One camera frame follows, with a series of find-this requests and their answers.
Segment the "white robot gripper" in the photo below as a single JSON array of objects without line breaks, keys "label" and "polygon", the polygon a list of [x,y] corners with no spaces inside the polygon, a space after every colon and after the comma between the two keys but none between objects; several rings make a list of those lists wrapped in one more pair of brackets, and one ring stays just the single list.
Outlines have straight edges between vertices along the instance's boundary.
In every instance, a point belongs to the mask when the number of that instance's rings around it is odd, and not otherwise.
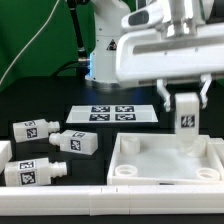
[{"label": "white robot gripper", "polygon": [[166,112],[171,111],[172,103],[165,80],[184,83],[200,79],[201,108],[205,109],[212,77],[224,77],[224,23],[202,26],[196,36],[174,39],[163,39],[156,29],[130,32],[117,44],[119,84],[131,88],[156,83]]}]

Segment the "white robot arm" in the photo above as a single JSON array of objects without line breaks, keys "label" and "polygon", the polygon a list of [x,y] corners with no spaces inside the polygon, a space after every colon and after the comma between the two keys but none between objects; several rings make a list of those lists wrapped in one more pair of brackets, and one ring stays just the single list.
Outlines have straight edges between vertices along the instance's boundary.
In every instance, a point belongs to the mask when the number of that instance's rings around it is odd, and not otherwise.
[{"label": "white robot arm", "polygon": [[91,0],[95,48],[86,82],[100,89],[156,86],[167,110],[168,84],[198,82],[207,105],[213,80],[224,79],[224,22],[209,24],[214,0]]}]

